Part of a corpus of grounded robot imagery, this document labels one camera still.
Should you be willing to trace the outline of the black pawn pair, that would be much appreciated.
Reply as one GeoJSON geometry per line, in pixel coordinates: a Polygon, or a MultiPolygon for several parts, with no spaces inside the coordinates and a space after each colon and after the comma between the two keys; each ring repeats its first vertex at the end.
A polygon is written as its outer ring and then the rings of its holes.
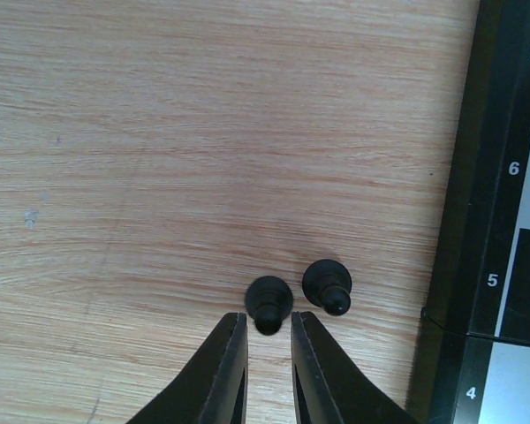
{"type": "Polygon", "coordinates": [[[280,277],[261,276],[247,288],[245,306],[255,328],[264,336],[272,336],[292,310],[292,291],[280,277]]]}

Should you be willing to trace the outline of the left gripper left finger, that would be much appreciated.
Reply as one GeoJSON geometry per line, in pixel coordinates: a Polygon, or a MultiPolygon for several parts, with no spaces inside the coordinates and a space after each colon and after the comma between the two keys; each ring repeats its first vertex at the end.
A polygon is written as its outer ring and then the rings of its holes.
{"type": "Polygon", "coordinates": [[[129,421],[242,424],[247,385],[246,315],[227,313],[174,380],[129,421]]]}

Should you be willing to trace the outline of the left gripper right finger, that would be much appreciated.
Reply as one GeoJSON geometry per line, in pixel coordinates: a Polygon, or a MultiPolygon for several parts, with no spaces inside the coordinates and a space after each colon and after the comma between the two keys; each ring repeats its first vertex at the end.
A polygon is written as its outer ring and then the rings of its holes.
{"type": "Polygon", "coordinates": [[[414,423],[371,383],[311,312],[291,314],[291,362],[298,423],[414,423]]]}

